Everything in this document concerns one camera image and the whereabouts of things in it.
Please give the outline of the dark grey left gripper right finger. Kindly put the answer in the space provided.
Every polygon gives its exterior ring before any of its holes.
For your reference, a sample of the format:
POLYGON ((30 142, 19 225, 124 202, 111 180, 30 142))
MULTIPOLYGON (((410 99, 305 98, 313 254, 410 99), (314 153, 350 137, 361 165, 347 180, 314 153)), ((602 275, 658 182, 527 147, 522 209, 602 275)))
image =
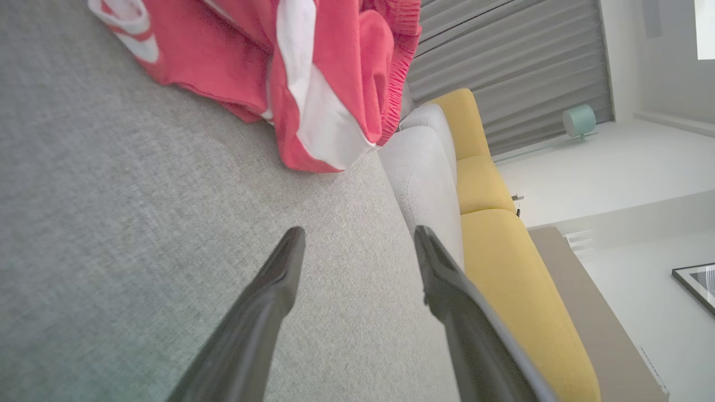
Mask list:
POLYGON ((413 234, 424 302, 444 325, 462 401, 557 401, 556 392, 427 226, 413 234))

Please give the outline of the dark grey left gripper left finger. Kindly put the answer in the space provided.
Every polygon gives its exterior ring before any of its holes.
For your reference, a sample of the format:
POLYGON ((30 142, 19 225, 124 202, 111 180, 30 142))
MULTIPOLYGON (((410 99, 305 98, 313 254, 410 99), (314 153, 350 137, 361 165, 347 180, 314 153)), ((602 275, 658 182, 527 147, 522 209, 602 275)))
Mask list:
POLYGON ((306 232, 291 227, 202 346, 169 401, 262 401, 284 318, 293 309, 306 232))

